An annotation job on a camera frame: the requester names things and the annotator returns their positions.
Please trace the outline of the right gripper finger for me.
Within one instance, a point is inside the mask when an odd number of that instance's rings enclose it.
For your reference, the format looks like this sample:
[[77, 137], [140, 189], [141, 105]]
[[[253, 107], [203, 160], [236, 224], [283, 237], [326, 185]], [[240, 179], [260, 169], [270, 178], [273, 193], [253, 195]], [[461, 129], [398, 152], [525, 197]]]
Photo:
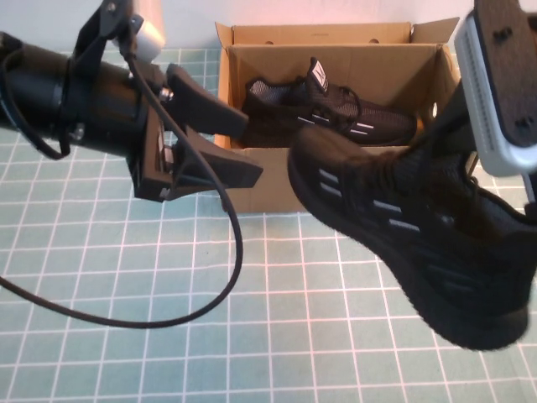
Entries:
[[435, 157], [470, 154], [477, 150], [463, 90], [459, 81], [446, 106], [425, 126], [413, 145], [428, 145]]
[[524, 206], [526, 214], [537, 214], [537, 173], [522, 175], [528, 203]]

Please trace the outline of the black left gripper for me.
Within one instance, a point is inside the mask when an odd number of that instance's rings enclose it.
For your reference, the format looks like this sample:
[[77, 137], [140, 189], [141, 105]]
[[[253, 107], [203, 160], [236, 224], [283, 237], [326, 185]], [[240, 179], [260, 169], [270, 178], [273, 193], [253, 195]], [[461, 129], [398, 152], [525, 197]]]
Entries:
[[[159, 101], [154, 100], [154, 90], [139, 63], [130, 63], [129, 70], [141, 93], [140, 105], [147, 112], [142, 138], [127, 158], [133, 195], [146, 201], [171, 202], [212, 190], [214, 185], [209, 176], [182, 141], [164, 144], [165, 124], [161, 118], [164, 109]], [[179, 65], [170, 64], [166, 78], [171, 93], [165, 101], [166, 111], [177, 123], [190, 127], [185, 130], [188, 140], [224, 187], [254, 187], [263, 173], [261, 165], [244, 155], [221, 148], [197, 133], [241, 137], [248, 125], [248, 117], [209, 93]]]

